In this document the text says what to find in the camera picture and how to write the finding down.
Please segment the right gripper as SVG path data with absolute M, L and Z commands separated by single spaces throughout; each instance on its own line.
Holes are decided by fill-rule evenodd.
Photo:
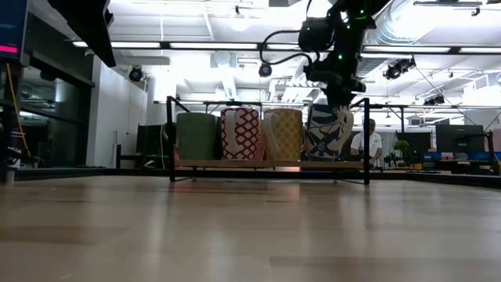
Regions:
M 358 66 L 361 60 L 360 52 L 330 52 L 325 58 L 324 63 L 327 66 L 328 78 L 326 84 L 328 86 L 338 86 L 348 92 L 366 91 L 366 84 L 361 82 L 357 76 Z M 352 94 L 337 94 L 326 96 L 327 104 L 330 107 L 349 106 L 352 101 Z

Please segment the blue leaf-print white mug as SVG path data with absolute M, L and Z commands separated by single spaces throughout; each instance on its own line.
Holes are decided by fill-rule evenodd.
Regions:
M 312 104 L 306 127 L 306 154 L 310 161 L 335 162 L 351 135 L 354 116 L 349 106 Z

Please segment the yellow patterned white mug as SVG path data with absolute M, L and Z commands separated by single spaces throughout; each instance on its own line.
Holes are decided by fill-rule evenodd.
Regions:
M 264 115 L 266 157 L 269 161 L 299 161 L 303 146 L 302 112 L 271 109 Z

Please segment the mint green mug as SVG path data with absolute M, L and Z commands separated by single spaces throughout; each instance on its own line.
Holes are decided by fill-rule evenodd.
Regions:
M 210 160 L 216 141 L 216 117 L 205 113 L 177 115 L 177 151 L 181 160 Z

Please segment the person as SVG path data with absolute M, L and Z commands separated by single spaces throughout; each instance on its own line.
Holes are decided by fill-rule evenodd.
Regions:
M 383 143 L 380 135 L 375 132 L 376 122 L 369 119 L 369 137 L 365 139 L 364 132 L 357 133 L 350 145 L 351 156 L 362 157 L 364 153 L 369 155 L 369 163 L 372 166 L 378 166 L 380 157 L 382 156 Z

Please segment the black ceiling light track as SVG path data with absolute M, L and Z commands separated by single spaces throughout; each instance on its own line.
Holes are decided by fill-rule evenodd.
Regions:
M 177 50 L 245 50 L 271 52 L 298 52 L 297 44 L 287 43 L 234 43 L 234 42 L 111 42 L 114 49 L 177 49 Z M 401 54 L 453 54 L 501 56 L 501 46 L 459 46 L 459 45 L 364 45 L 367 53 Z

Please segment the blue-screen monitor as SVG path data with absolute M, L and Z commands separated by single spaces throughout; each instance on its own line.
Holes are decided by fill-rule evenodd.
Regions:
M 0 60 L 21 60 L 27 8 L 27 0 L 0 0 Z

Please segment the small potted plant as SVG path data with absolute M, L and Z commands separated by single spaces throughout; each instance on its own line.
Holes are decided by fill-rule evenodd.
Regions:
M 410 144 L 406 140 L 397 140 L 393 146 L 400 153 L 400 159 L 406 166 L 410 166 Z

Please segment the black metal mug rack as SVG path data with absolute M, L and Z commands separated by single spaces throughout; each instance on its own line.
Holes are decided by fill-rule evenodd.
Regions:
M 368 154 L 363 161 L 226 161 L 226 160 L 175 160 L 176 129 L 173 110 L 188 109 L 176 98 L 169 96 L 167 109 L 168 165 L 164 174 L 171 182 L 183 179 L 332 179 L 370 183 Z

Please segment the black low cabinet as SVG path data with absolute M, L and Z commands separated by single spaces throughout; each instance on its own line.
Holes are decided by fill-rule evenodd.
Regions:
M 114 149 L 115 168 L 125 168 L 123 162 L 131 162 L 134 169 L 163 169 L 168 164 L 166 140 L 160 136 L 160 125 L 139 125 L 135 149 L 126 154 L 121 144 Z

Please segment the black computer monitor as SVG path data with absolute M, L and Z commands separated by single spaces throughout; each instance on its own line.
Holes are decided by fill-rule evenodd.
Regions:
M 436 146 L 440 153 L 480 153 L 485 151 L 481 125 L 436 125 Z

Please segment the silver ceiling air duct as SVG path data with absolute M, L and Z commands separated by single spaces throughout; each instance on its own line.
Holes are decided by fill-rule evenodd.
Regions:
M 419 0 L 390 0 L 374 17 L 377 28 L 368 30 L 365 45 L 411 45 L 433 30 L 426 9 L 414 5 Z

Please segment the black table frame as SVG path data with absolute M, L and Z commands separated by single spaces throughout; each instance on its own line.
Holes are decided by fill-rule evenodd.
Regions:
M 139 169 L 114 169 L 114 168 L 43 168 L 19 170 L 16 181 L 64 179 L 90 176 L 152 176 L 168 177 L 166 170 L 139 170 Z M 238 171 L 238 170 L 178 170 L 178 178 L 212 178 L 212 179 L 307 179 L 307 180 L 363 180 L 365 174 L 355 170 L 328 171 Z M 501 176 L 491 175 L 448 175 L 422 172 L 371 172 L 371 180 L 405 180 L 426 183 L 441 183 L 458 186 L 476 186 L 501 190 Z

